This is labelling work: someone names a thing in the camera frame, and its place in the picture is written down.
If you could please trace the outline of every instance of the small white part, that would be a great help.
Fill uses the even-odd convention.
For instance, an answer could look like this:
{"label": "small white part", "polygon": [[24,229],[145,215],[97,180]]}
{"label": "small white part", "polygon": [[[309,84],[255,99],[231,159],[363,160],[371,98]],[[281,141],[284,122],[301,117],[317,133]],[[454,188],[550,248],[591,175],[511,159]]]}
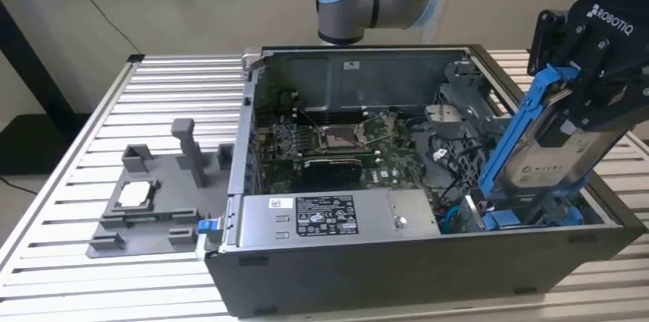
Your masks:
{"label": "small white part", "polygon": [[572,125],[570,121],[566,120],[562,123],[559,130],[563,134],[574,134],[576,131],[576,127]]}
{"label": "small white part", "polygon": [[148,198],[150,184],[148,182],[129,182],[121,188],[120,202],[122,207],[137,207]]}
{"label": "small white part", "polygon": [[437,151],[435,151],[435,153],[432,154],[432,161],[437,161],[441,157],[444,157],[447,152],[448,151],[444,149],[439,149]]}

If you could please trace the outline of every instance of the robotiq logo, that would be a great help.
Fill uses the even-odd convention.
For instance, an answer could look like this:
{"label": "robotiq logo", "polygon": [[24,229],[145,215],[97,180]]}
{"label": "robotiq logo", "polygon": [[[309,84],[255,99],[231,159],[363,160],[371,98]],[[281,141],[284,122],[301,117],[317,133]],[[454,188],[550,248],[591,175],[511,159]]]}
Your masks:
{"label": "robotiq logo", "polygon": [[599,8],[599,5],[592,5],[591,10],[586,13],[586,17],[596,17],[603,22],[615,27],[624,35],[630,36],[632,32],[632,24],[627,24],[619,17],[615,17],[612,13],[608,13]]}

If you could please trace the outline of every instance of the motherboard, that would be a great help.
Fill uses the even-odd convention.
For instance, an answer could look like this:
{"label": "motherboard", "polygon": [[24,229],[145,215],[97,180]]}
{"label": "motherboard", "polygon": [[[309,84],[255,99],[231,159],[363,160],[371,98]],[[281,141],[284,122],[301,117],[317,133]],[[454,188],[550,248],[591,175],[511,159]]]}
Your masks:
{"label": "motherboard", "polygon": [[323,124],[317,114],[296,107],[257,128],[263,193],[428,189],[407,120],[389,110],[337,118],[361,121]]}

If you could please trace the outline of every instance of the white label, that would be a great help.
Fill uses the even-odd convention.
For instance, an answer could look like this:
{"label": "white label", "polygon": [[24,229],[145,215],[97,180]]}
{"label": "white label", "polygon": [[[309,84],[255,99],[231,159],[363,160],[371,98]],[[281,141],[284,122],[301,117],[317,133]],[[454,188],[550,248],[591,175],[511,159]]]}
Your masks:
{"label": "white label", "polygon": [[343,70],[360,69],[360,62],[343,62]]}
{"label": "white label", "polygon": [[268,208],[292,208],[292,198],[269,198],[267,200]]}

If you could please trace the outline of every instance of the metal panel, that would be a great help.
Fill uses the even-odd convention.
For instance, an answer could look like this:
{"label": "metal panel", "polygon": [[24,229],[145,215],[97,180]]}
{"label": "metal panel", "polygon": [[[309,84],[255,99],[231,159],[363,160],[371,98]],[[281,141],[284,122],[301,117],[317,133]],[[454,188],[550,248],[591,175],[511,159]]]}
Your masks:
{"label": "metal panel", "polygon": [[[491,54],[526,88],[532,79],[524,74],[527,53],[500,50]],[[165,127],[181,117],[194,119],[196,137],[206,150],[233,139],[240,100],[231,98],[240,95],[243,85],[240,60],[240,56],[146,56],[140,65],[126,65],[2,247],[5,253],[13,248],[0,272],[2,320],[233,321],[193,253],[88,259],[85,241],[114,187],[124,144],[140,140],[153,145],[153,153],[178,153]],[[193,96],[196,91],[204,95]],[[596,172],[649,224],[649,149],[634,135],[612,148]],[[638,322],[649,318],[646,285],[649,235],[611,260],[582,265],[546,295],[311,317],[327,321]],[[303,321],[304,316],[284,320]]]}

